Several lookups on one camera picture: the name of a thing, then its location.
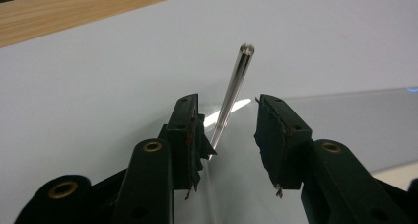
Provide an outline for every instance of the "black plastic part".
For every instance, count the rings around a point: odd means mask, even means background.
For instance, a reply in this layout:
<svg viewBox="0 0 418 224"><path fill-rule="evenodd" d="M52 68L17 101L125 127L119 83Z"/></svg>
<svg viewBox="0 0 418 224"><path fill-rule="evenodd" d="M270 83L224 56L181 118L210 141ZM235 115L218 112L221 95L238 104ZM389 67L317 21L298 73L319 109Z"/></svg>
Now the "black plastic part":
<svg viewBox="0 0 418 224"><path fill-rule="evenodd" d="M52 180L37 191L16 223L81 223L89 191L90 181L82 176L62 176Z"/></svg>
<svg viewBox="0 0 418 224"><path fill-rule="evenodd" d="M309 163L320 187L318 191L330 208L325 223L411 223L346 146L318 140L312 146ZM307 214L323 216L322 206L304 203L307 207Z"/></svg>
<svg viewBox="0 0 418 224"><path fill-rule="evenodd" d="M301 200L310 224L328 223L331 210L314 176L304 179Z"/></svg>
<svg viewBox="0 0 418 224"><path fill-rule="evenodd" d="M312 130L281 99L261 95L255 141L270 181L282 189L300 189L301 166Z"/></svg>
<svg viewBox="0 0 418 224"><path fill-rule="evenodd" d="M125 174L126 169L92 186L88 213L82 223L110 223Z"/></svg>
<svg viewBox="0 0 418 224"><path fill-rule="evenodd" d="M379 180L377 181L397 206L402 209L409 220L412 223L418 223L418 197L413 193L414 187L417 187L418 185L418 179L411 182L408 191L404 191Z"/></svg>
<svg viewBox="0 0 418 224"><path fill-rule="evenodd" d="M418 202L418 178L412 180L411 185L409 185L408 193L415 202Z"/></svg>
<svg viewBox="0 0 418 224"><path fill-rule="evenodd" d="M173 222L171 154L171 146L163 139L136 145L111 223Z"/></svg>
<svg viewBox="0 0 418 224"><path fill-rule="evenodd" d="M200 158L216 154L203 130L204 115L198 114L197 94L177 101L167 125L166 138L173 149L174 189L197 189L202 169Z"/></svg>

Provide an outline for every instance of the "metal rod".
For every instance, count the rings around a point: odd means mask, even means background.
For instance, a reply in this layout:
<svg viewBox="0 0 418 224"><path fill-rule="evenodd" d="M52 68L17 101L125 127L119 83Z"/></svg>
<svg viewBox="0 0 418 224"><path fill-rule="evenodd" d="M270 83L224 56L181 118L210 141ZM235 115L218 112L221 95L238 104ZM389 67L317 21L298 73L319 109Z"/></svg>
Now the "metal rod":
<svg viewBox="0 0 418 224"><path fill-rule="evenodd" d="M245 43L240 47L240 52L238 53L234 71L231 75L227 92L225 93L224 102L222 103L221 111L219 112L218 121L215 125L215 132L212 136L211 144L213 148L216 148L216 146L218 145L222 131L227 125L231 109L234 105L238 91L240 90L246 70L248 69L248 66L251 63L253 55L254 46L252 46L251 44Z"/></svg>

